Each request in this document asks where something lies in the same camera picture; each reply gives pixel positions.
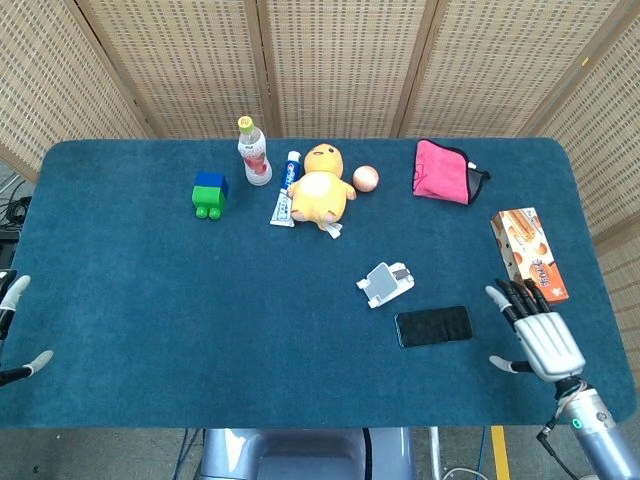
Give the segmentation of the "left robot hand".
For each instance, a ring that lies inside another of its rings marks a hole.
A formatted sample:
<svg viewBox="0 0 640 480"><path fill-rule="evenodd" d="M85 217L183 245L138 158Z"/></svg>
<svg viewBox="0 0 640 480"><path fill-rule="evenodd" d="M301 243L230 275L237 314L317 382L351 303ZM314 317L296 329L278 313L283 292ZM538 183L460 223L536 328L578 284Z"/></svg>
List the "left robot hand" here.
<svg viewBox="0 0 640 480"><path fill-rule="evenodd" d="M4 350L9 336L17 305L26 288L29 286L29 275L18 276L13 269L1 271L1 350ZM41 371L53 358L53 350L41 352L34 360L13 369L1 371L1 386L32 377Z"/></svg>

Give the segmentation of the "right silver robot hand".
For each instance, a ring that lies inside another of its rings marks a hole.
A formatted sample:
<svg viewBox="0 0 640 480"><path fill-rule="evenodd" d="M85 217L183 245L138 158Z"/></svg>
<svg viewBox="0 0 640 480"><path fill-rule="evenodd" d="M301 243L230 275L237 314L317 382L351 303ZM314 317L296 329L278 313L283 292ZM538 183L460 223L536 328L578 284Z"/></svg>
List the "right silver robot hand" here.
<svg viewBox="0 0 640 480"><path fill-rule="evenodd" d="M551 309L537 284L497 279L486 294L506 318L526 355L524 361L489 357L501 371L533 373L546 383L580 375L586 360L561 315Z"/></svg>

